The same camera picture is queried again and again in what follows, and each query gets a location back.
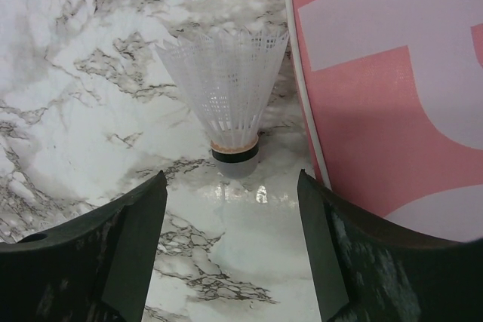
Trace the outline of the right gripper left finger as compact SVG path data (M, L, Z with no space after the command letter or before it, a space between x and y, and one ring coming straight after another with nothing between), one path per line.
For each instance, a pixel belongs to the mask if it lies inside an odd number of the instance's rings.
M68 222L1 244L3 321L140 321L167 204L159 172Z

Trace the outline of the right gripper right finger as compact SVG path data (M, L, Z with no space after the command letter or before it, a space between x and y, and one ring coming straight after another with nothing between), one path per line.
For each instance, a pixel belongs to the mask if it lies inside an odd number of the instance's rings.
M381 218L305 171L297 196L323 321L480 321L482 242Z

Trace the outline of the white shuttlecock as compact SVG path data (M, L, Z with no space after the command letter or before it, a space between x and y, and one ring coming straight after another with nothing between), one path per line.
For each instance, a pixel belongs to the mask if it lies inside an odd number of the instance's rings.
M257 168L260 122L288 39L285 28L212 28L155 46L208 135L215 166L227 178L242 179Z

